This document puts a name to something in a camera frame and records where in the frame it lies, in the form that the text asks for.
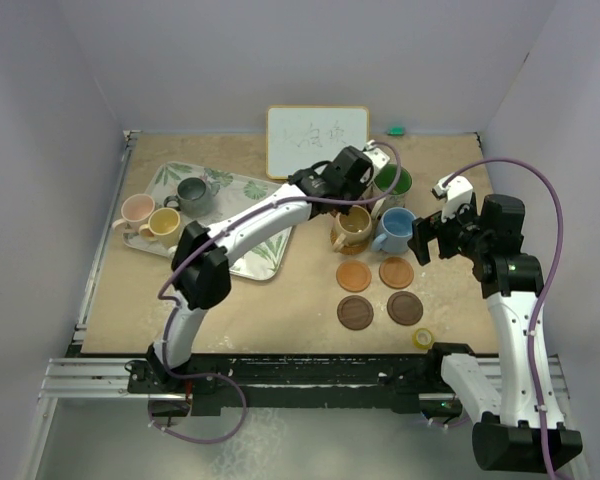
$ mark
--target white tray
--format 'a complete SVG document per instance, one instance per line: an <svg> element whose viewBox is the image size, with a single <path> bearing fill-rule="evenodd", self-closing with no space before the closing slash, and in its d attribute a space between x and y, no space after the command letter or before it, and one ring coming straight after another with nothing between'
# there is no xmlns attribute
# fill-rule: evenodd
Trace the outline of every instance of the white tray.
<svg viewBox="0 0 600 480"><path fill-rule="evenodd" d="M169 162L156 171L145 193L154 198L156 207L162 206L164 199L169 195L175 195L178 183L187 177L204 178L214 195L214 210L204 217L196 218L202 225L209 225L230 218L255 205L263 198L272 195L280 188L280 185L275 183L222 170L214 170L189 163ZM192 220L182 213L181 215L185 224ZM291 228L287 228L261 243L240 258L231 267L231 273L260 281L272 278L280 268L280 261L290 235ZM147 242L137 233L124 234L123 240L128 247L163 257L169 256L167 249L162 244Z"/></svg>

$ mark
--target tape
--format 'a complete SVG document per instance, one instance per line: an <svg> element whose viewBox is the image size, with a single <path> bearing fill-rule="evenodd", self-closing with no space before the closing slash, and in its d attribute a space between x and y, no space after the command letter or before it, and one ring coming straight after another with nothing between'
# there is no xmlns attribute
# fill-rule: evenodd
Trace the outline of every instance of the tape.
<svg viewBox="0 0 600 480"><path fill-rule="evenodd" d="M419 328L411 336L413 344L422 350L429 350L433 345L433 333L426 328Z"/></svg>

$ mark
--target mug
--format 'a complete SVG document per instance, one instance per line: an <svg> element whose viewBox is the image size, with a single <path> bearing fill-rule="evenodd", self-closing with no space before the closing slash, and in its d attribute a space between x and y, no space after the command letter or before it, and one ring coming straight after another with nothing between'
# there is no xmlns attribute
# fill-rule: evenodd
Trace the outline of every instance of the mug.
<svg viewBox="0 0 600 480"><path fill-rule="evenodd" d="M371 243L371 250L400 254L409 250L407 242L413 236L412 223L416 216L402 207L393 207L384 212L378 227L376 238Z"/></svg>
<svg viewBox="0 0 600 480"><path fill-rule="evenodd" d="M164 199L164 206L176 202L175 210L182 211L191 219L203 217L213 209L213 195L209 185L197 177L185 178L176 188L176 195Z"/></svg>
<svg viewBox="0 0 600 480"><path fill-rule="evenodd" d="M180 240L181 224L180 214L175 209L159 208L151 214L149 221L138 229L138 233L148 233L147 240L160 242L169 251L169 255L172 255Z"/></svg>
<svg viewBox="0 0 600 480"><path fill-rule="evenodd" d="M114 230L122 225L125 225L124 233L139 232L140 227L147 223L147 219L151 216L156 208L156 202L146 193L138 193L127 198L120 208L122 218L111 224Z"/></svg>
<svg viewBox="0 0 600 480"><path fill-rule="evenodd" d="M391 182L396 177L397 165L389 164L382 167L376 178L373 179L371 187L371 196L377 197L391 186ZM377 220L380 215L393 207L404 207L407 192L411 188L411 175L404 168L400 172L400 179L393 191L381 200L378 200L371 209L371 218Z"/></svg>
<svg viewBox="0 0 600 480"><path fill-rule="evenodd" d="M333 250L339 252L342 247L358 245L371 236L371 216L366 208L354 205L348 215L338 213L333 220L336 239Z"/></svg>

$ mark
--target gray floor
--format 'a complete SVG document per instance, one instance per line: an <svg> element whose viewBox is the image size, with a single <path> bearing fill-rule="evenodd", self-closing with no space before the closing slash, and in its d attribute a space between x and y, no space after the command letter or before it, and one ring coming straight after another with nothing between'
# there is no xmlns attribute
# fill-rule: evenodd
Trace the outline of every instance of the gray floor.
<svg viewBox="0 0 600 480"><path fill-rule="evenodd" d="M187 418L181 433L215 436L239 411ZM545 479L483 472L469 424L443 432L417 415L380 410L253 409L242 430L213 446L147 428L146 402L62 400L38 480L101 479Z"/></svg>

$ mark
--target mug handle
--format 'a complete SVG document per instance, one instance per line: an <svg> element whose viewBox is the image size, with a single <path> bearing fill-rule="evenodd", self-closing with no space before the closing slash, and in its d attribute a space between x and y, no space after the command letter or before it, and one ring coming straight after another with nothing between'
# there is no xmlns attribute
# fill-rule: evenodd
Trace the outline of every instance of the mug handle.
<svg viewBox="0 0 600 480"><path fill-rule="evenodd" d="M119 218L118 220L116 220L115 222L113 222L111 224L111 228L113 230L116 230L118 227L122 226L122 225L127 225L127 221L124 218ZM122 233L133 233L133 229L126 227Z"/></svg>
<svg viewBox="0 0 600 480"><path fill-rule="evenodd" d="M373 209L371 209L371 214L370 214L371 215L371 220L377 220L378 219L378 217L380 216L380 209L382 208L382 205L384 205L384 202L385 202L386 199L387 199L387 197L381 198L373 206Z"/></svg>
<svg viewBox="0 0 600 480"><path fill-rule="evenodd" d="M340 235L338 235L338 238L336 238L336 241L333 242L333 251L339 252L340 250L342 250L342 247L344 247L344 241L346 239L347 239L347 236L344 233L341 233Z"/></svg>
<svg viewBox="0 0 600 480"><path fill-rule="evenodd" d="M170 202L176 202L176 206L175 207L169 207L169 203ZM174 210L177 210L178 212L180 211L180 201L178 200L178 196L177 195L169 195L167 198L164 199L164 206L165 208L173 208Z"/></svg>
<svg viewBox="0 0 600 480"><path fill-rule="evenodd" d="M385 242L386 239L387 239L386 233L381 233L376 238L374 238L373 242L371 243L371 251L379 252L380 250L382 250L382 244Z"/></svg>
<svg viewBox="0 0 600 480"><path fill-rule="evenodd" d="M157 240L155 235L151 232L151 229L149 228L148 223L145 223L144 225L142 225L138 229L138 233L140 235L142 235L142 238L144 238L147 242L155 242Z"/></svg>

